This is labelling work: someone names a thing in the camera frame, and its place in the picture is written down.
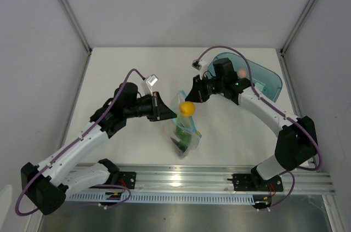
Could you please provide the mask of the yellow toy lemon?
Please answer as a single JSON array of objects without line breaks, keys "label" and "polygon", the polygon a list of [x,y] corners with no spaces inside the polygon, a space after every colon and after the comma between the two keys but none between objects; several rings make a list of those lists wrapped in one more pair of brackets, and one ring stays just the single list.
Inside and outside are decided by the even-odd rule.
[{"label": "yellow toy lemon", "polygon": [[179,104],[179,112],[182,117],[191,117],[195,113],[195,104],[185,101]]}]

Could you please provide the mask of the green toy bell pepper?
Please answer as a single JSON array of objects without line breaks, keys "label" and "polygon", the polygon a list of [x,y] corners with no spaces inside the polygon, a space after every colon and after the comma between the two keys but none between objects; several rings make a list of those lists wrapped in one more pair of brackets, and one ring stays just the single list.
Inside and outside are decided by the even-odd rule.
[{"label": "green toy bell pepper", "polygon": [[175,140],[179,145],[189,146],[192,140],[192,135],[186,129],[182,129],[182,127],[176,126],[174,131]]}]

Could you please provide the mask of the clear zip bag teal zipper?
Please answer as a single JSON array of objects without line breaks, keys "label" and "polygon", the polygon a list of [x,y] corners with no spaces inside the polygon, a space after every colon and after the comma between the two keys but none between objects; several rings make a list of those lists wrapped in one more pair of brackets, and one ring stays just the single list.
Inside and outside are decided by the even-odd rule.
[{"label": "clear zip bag teal zipper", "polygon": [[180,90],[177,95],[171,101],[171,110],[177,114],[177,117],[172,120],[171,124],[171,133],[169,134],[170,139],[176,138],[174,131],[176,126],[182,127],[182,129],[186,129],[192,135],[192,140],[189,147],[189,152],[195,148],[197,148],[200,139],[202,138],[202,134],[197,130],[195,126],[195,122],[193,116],[191,117],[182,117],[179,112],[179,104],[185,102],[186,93],[183,90]]}]

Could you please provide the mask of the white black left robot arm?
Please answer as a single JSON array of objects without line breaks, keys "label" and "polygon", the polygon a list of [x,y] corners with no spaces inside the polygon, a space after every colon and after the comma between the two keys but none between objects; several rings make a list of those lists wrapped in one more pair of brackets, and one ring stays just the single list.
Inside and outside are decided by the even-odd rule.
[{"label": "white black left robot arm", "polygon": [[120,182],[120,170],[110,160],[99,160],[92,167],[72,169],[91,151],[111,139],[126,126],[129,118],[146,117],[150,122],[171,120],[176,114],[162,101],[159,92],[138,97],[138,87],[124,82],[89,119],[86,127],[70,144],[34,165],[21,168],[21,196],[27,196],[44,215],[55,212],[67,197],[88,188],[116,188],[129,191]]}]

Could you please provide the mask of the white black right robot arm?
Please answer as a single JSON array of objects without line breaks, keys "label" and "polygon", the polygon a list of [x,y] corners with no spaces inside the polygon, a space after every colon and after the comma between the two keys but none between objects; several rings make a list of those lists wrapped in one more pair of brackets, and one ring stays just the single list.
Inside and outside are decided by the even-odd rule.
[{"label": "white black right robot arm", "polygon": [[214,76],[208,78],[204,61],[195,60],[192,66],[199,73],[193,77],[187,101],[204,103],[211,95],[221,94],[250,111],[276,135],[274,154],[251,169],[250,182],[255,189],[263,190],[272,178],[299,168],[319,152],[313,120],[280,110],[254,85],[250,69],[235,71],[231,60],[222,58],[213,63]]}]

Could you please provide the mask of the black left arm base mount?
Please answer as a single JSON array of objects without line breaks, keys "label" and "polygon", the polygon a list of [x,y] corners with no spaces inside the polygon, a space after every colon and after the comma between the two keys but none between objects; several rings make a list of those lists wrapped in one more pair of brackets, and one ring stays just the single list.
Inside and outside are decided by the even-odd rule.
[{"label": "black left arm base mount", "polygon": [[135,188],[135,183],[137,180],[136,172],[121,171],[119,167],[109,159],[99,160],[98,166],[104,166],[108,172],[107,180],[103,184],[121,185],[129,189]]}]

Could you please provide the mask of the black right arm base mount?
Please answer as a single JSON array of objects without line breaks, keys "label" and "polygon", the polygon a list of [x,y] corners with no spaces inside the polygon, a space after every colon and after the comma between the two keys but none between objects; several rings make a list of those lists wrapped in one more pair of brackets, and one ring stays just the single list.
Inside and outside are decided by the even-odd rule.
[{"label": "black right arm base mount", "polygon": [[284,187],[279,175],[268,180],[248,173],[234,173],[227,181],[231,182],[235,191],[283,192]]}]

